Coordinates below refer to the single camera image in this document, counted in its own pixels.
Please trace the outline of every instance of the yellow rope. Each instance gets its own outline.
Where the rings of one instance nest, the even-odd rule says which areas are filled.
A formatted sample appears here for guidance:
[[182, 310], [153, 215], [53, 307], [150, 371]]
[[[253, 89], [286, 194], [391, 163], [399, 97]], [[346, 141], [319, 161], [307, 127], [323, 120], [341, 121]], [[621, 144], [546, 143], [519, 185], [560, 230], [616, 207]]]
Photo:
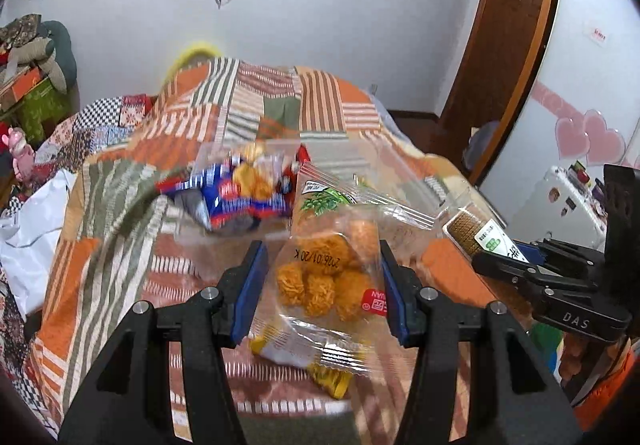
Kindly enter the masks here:
[[213, 44], [209, 44], [206, 42], [196, 42], [195, 44], [185, 49], [180, 54], [180, 56], [175, 59], [175, 62], [171, 65], [169, 71], [167, 71], [162, 86], [164, 87], [166, 83], [169, 82], [169, 80], [174, 78], [175, 74], [178, 71], [185, 67], [191, 59], [197, 56], [204, 56], [209, 58], [222, 57], [222, 52]]

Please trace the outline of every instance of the red label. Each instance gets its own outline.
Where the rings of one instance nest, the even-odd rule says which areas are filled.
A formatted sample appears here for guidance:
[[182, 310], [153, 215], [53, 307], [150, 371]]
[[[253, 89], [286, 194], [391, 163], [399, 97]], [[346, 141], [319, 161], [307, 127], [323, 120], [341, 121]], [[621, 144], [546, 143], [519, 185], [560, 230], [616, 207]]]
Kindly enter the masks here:
[[231, 180], [223, 181], [218, 190], [223, 200], [234, 200], [240, 195], [240, 186]]
[[386, 316], [385, 292], [369, 288], [362, 296], [362, 309], [369, 313]]

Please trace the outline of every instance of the fried snack ball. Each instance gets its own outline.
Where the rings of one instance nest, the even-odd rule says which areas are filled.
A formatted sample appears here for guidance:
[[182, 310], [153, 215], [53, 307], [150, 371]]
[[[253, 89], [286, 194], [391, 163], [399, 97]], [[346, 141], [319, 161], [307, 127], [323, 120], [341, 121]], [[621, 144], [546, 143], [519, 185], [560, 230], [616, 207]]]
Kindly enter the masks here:
[[309, 254], [309, 259], [302, 265], [308, 273], [336, 275], [346, 268], [360, 265], [353, 248], [340, 234], [302, 239], [300, 250]]
[[356, 269], [342, 272], [335, 279], [335, 310], [343, 322], [354, 321], [364, 315], [362, 296], [373, 282], [369, 275]]
[[305, 284], [302, 281], [301, 263], [295, 261], [276, 270], [280, 301], [285, 306], [302, 306], [305, 300]]
[[353, 219], [349, 223], [351, 246], [364, 263], [374, 263], [380, 256], [378, 224], [368, 219]]
[[252, 197], [258, 201], [266, 201], [273, 196], [273, 187], [267, 183], [266, 180], [257, 177], [255, 181], [254, 190], [252, 191]]
[[264, 145], [261, 143], [248, 143], [240, 151], [242, 158], [249, 163], [253, 163], [263, 154]]
[[255, 169], [251, 165], [241, 163], [234, 170], [233, 182], [240, 186], [240, 195], [250, 198], [255, 187]]
[[319, 317], [329, 313], [334, 305], [335, 282], [330, 275], [311, 273], [306, 277], [305, 313]]

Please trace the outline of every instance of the wall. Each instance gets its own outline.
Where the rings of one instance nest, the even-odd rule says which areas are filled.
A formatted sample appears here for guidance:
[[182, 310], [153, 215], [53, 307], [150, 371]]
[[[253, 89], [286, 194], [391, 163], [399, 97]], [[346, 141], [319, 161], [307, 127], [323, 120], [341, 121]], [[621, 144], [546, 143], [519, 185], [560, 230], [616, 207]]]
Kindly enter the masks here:
[[473, 0], [6, 0], [69, 29], [81, 104], [157, 92], [194, 41], [264, 64], [323, 68], [378, 85], [388, 108], [433, 111]]
[[451, 92], [451, 88], [453, 87], [453, 82], [456, 79], [456, 75], [458, 75], [460, 62], [462, 62], [462, 57], [465, 54], [466, 44], [469, 42], [469, 37], [471, 35], [471, 29], [474, 26], [474, 21], [476, 20], [476, 12], [478, 11], [479, 3], [480, 0], [468, 0], [468, 3], [466, 5], [462, 26], [458, 30], [458, 40], [456, 41], [456, 47], [454, 48], [453, 55], [449, 63], [449, 68], [447, 69], [447, 73], [442, 79], [440, 91], [438, 92], [438, 96], [436, 98], [434, 111], [438, 116], [442, 114], [442, 110], [447, 104], [447, 98], [449, 98], [449, 93]]
[[[596, 28], [604, 42], [589, 35]], [[567, 167], [579, 158], [602, 180], [603, 161], [620, 160], [618, 142], [629, 143], [640, 118], [638, 68], [640, 12], [632, 0], [558, 1], [537, 85], [480, 187], [507, 222], [551, 165]], [[585, 133], [587, 111], [600, 112], [607, 130]], [[564, 118], [573, 118], [572, 125]], [[587, 134], [587, 154], [580, 139], [567, 136], [570, 127]]]

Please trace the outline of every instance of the cardboard box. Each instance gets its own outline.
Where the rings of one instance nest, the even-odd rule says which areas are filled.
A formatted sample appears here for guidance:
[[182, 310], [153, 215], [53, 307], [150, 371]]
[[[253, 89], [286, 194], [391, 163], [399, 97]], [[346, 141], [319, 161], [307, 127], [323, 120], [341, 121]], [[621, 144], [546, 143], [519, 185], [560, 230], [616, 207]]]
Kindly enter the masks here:
[[26, 73], [18, 75], [14, 78], [14, 81], [9, 84], [10, 87], [5, 87], [2, 95], [0, 95], [0, 107], [2, 110], [8, 110], [41, 81], [42, 74], [38, 68], [28, 70]]
[[71, 113], [71, 103], [66, 94], [57, 91], [47, 76], [24, 95], [15, 107], [18, 125], [23, 129], [27, 141], [37, 144], [46, 138], [43, 122], [57, 124]]

